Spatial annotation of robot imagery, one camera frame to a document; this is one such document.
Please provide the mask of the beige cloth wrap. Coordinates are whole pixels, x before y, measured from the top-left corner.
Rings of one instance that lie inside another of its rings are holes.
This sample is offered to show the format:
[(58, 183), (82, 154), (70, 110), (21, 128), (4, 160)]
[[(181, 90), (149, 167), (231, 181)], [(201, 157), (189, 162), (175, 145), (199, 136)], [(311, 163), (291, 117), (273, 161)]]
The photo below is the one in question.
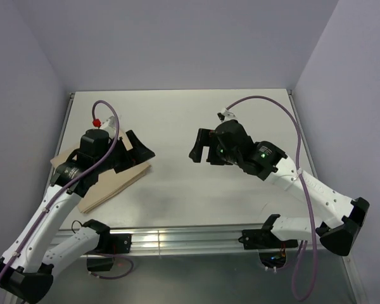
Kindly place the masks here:
[[(120, 132), (120, 137), (125, 147), (130, 150), (132, 146), (126, 134)], [(67, 182), (85, 171), (77, 165), (77, 150), (79, 146), (80, 143), (51, 160), (54, 167), (54, 174), (50, 179), (50, 185), (57, 184), (64, 186)], [(146, 174), (149, 167), (150, 163), (148, 160), (117, 174), (113, 169), (100, 174), (92, 171), (89, 175), (83, 177), (76, 184), (71, 186), (67, 190), (67, 193), (78, 194), (82, 198), (77, 205), (79, 212), (89, 213), (138, 181)]]

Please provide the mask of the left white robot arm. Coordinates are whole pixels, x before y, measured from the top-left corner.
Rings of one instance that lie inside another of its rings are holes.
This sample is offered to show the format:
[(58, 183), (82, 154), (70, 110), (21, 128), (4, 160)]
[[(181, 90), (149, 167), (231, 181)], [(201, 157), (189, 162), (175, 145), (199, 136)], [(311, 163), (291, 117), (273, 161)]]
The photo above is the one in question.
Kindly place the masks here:
[(85, 132), (79, 147), (56, 168), (30, 222), (0, 256), (0, 288), (28, 303), (38, 303), (55, 277), (81, 255), (106, 253), (112, 241), (110, 228), (97, 220), (85, 222), (74, 236), (53, 249), (49, 245), (67, 215), (102, 173), (120, 173), (155, 157), (132, 130), (126, 136), (131, 149), (125, 147), (121, 137), (107, 130)]

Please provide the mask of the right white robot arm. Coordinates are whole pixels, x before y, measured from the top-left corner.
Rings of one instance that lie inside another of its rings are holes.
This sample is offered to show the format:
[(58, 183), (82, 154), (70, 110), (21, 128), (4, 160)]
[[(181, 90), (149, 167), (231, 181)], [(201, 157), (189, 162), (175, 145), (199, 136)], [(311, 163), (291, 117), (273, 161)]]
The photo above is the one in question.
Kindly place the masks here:
[(296, 248), (299, 241), (312, 241), (336, 255), (349, 255), (370, 207), (367, 200), (326, 186), (275, 144), (253, 141), (236, 120), (214, 130), (199, 129), (190, 159), (201, 162), (204, 148), (209, 164), (236, 165), (308, 206), (307, 217), (272, 214), (260, 229), (243, 231), (238, 241), (245, 249)]

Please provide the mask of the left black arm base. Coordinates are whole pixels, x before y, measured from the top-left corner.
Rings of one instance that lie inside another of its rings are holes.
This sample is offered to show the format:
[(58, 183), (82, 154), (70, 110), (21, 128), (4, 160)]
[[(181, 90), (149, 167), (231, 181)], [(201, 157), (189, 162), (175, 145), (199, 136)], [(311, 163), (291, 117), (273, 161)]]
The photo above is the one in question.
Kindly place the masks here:
[(110, 271), (115, 262), (114, 255), (126, 254), (130, 252), (132, 243), (131, 234), (112, 234), (109, 226), (93, 219), (82, 224), (82, 227), (88, 227), (99, 235), (98, 244), (94, 247), (94, 249), (90, 250), (88, 254), (113, 255), (113, 257), (88, 258), (86, 261), (86, 266), (89, 272), (98, 273)]

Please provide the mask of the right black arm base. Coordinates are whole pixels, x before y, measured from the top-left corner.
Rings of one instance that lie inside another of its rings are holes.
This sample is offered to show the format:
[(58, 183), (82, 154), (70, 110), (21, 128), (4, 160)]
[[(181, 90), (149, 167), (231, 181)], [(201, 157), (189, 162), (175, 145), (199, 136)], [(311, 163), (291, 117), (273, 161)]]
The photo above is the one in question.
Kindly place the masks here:
[(245, 250), (276, 250), (299, 247), (297, 240), (281, 241), (273, 233), (263, 229), (242, 230), (238, 242), (243, 245)]

